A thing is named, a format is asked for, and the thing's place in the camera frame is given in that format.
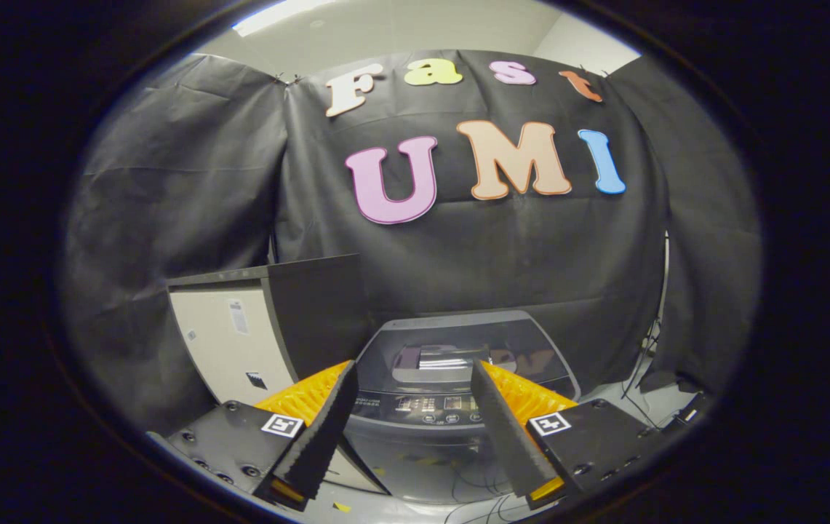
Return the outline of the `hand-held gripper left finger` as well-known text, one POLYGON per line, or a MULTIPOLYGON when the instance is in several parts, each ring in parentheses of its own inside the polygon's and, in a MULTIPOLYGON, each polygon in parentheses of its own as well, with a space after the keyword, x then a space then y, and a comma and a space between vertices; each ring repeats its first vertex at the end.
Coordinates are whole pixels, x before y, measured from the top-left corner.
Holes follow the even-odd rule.
POLYGON ((149 439, 163 459, 224 498, 302 512, 317 497, 357 394, 348 360, 258 404, 228 400, 149 439))

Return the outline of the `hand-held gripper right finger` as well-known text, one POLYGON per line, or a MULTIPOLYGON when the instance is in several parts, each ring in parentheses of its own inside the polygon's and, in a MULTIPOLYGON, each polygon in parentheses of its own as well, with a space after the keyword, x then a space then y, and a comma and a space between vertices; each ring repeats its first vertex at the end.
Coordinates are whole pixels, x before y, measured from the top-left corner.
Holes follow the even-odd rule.
POLYGON ((484 360, 471 392, 495 457, 528 507, 584 504, 645 472, 673 437, 611 402, 575 402, 484 360))

